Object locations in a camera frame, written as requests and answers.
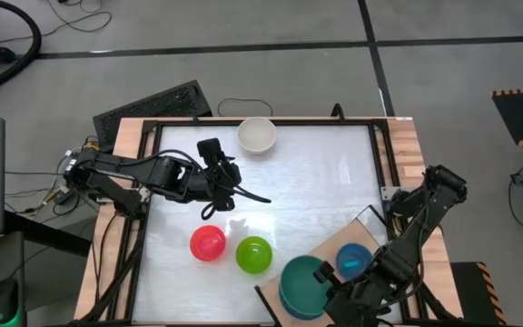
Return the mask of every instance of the vacuum hose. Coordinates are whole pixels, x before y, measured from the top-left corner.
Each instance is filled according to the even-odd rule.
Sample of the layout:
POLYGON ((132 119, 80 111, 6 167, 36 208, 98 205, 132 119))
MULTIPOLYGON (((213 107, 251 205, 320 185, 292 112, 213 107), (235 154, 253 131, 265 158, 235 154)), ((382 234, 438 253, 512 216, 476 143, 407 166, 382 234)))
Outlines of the vacuum hose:
POLYGON ((19 9, 18 7, 8 4, 7 2, 0 1, 0 8, 4 8, 20 16, 27 23, 34 37, 32 46, 29 48, 27 53, 25 53, 11 67, 9 67, 7 70, 0 74, 1 85, 7 82, 12 77, 19 74, 21 71, 23 71, 39 55, 40 49, 42 47, 42 32, 40 32, 39 27, 37 27, 37 24, 34 22, 32 17, 30 17, 28 14, 26 14, 23 10, 19 9))

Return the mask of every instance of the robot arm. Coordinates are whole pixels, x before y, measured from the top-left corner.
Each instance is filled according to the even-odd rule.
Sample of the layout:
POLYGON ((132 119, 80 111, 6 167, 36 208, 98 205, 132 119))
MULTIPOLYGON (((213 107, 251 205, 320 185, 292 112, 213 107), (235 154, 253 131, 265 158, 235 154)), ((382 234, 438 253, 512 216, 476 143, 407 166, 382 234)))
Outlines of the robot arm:
POLYGON ((236 193, 255 201, 271 202, 239 186, 242 182, 239 167, 231 163, 233 158, 225 156, 218 139, 200 141, 197 148, 207 168, 203 169, 189 155, 178 150, 164 150, 136 160, 86 147, 70 162, 64 178, 78 191, 92 191, 112 199, 115 210, 129 219, 145 218, 147 204, 138 191, 124 189, 111 177, 135 181, 151 193, 177 203, 208 202, 202 211, 204 220, 211 218, 216 211, 233 210, 232 196, 236 193), (163 155, 168 153, 180 154, 186 160, 163 155))
MULTIPOLYGON (((400 301, 413 283, 413 275, 422 260, 423 244, 449 208, 465 201, 465 184, 443 166, 428 168, 422 186, 412 192, 395 193, 386 206, 387 215, 412 216, 412 219, 400 237, 375 252, 360 276, 342 283, 333 274, 334 268, 328 262, 322 263, 314 277, 319 282, 332 283, 324 309, 335 326, 379 325, 377 315, 388 312, 389 306, 400 301)), ((443 316, 454 318, 448 312, 443 316)))

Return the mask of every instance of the gray floor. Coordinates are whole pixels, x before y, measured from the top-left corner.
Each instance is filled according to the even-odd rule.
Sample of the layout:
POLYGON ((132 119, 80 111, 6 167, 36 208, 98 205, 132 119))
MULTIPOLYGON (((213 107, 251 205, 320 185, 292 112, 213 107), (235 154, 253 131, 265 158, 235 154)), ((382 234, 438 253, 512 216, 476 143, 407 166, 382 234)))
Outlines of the gray floor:
MULTIPOLYGON (((60 22, 45 1, 14 0, 44 32, 60 22)), ((380 40, 523 35, 523 1, 368 0, 380 40)), ((94 8, 94 0, 85 0, 94 8)), ((68 19, 77 7, 60 7, 68 19)), ((103 31, 63 29, 44 40, 47 53, 139 48, 361 41, 356 1, 317 0, 111 0, 113 21, 103 31)), ((26 33, 0 12, 0 39, 26 33)), ((86 22, 94 27, 101 23, 86 22)), ((10 44, 22 51, 23 42, 10 44)), ((452 261, 483 261, 510 324, 523 325, 523 229, 508 209, 508 176, 523 165, 490 100, 498 89, 523 88, 523 44, 381 48, 397 115, 413 116, 427 164, 445 164, 469 181, 468 200, 444 221, 452 261)), ((0 87, 0 116, 7 121, 7 169, 52 171, 64 151, 94 129, 95 114, 197 79, 212 107, 224 97, 257 97, 277 115, 325 115, 335 102, 347 114, 383 115, 366 48, 237 54, 176 54, 39 60, 0 87)), ((245 104, 225 113, 256 114, 245 104)), ((47 186, 46 177, 8 177, 8 192, 47 186)), ((514 190, 523 219, 523 188, 514 190)), ((17 208, 36 198, 15 199, 17 208)), ((94 216, 89 208, 54 221, 94 216)), ((39 220, 49 217, 43 213, 39 220)), ((84 260, 48 253, 27 265, 31 308, 78 292, 84 260)), ((30 326, 66 322, 75 296, 30 314, 30 326)))

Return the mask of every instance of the bowl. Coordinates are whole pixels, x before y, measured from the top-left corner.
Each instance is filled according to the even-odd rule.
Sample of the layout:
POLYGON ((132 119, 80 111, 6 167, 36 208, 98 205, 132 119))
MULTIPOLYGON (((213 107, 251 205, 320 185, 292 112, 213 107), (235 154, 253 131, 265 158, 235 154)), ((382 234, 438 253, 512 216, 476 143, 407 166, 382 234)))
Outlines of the bowl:
POLYGON ((289 261, 281 272, 279 295, 286 312, 301 320, 313 320, 324 314, 330 282, 319 283, 313 273, 322 260, 303 255, 289 261))
POLYGON ((364 272, 371 258, 372 253, 365 246, 348 243, 336 254, 336 267, 340 275, 348 281, 364 272))
POLYGON ((259 236, 246 237, 237 246, 235 260, 246 273, 262 273, 271 263, 270 244, 259 236))
POLYGON ((277 137, 276 126, 263 117, 247 118, 237 129, 240 145, 251 154, 263 154, 270 150, 277 137))
POLYGON ((218 227, 205 225, 191 236, 192 255, 205 262, 219 258, 225 251, 225 235, 218 227))

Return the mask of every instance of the computer mouse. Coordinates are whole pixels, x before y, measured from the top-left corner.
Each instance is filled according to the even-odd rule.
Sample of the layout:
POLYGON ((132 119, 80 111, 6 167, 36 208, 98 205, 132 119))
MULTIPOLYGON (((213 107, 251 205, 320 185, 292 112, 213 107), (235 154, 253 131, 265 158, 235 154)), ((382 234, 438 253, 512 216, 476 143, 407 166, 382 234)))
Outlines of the computer mouse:
POLYGON ((19 285, 10 277, 0 282, 0 324, 12 321, 19 305, 19 285))

